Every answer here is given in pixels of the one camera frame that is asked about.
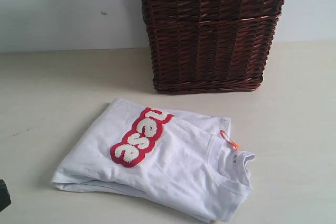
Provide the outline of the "dark brown wicker basket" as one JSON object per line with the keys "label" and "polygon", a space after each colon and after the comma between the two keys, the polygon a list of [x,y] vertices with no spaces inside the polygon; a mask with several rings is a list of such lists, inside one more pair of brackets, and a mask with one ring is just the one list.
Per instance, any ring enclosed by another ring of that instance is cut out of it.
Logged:
{"label": "dark brown wicker basket", "polygon": [[166,94],[250,92],[284,0],[141,0],[153,85]]}

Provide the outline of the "white t-shirt red print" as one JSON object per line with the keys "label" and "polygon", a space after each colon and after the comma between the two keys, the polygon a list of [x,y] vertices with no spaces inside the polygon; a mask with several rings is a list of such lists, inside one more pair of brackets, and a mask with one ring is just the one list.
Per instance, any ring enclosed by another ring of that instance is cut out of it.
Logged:
{"label": "white t-shirt red print", "polygon": [[230,141],[230,118],[115,99],[57,167],[74,192],[144,198],[204,222],[231,219],[252,190],[254,154]]}

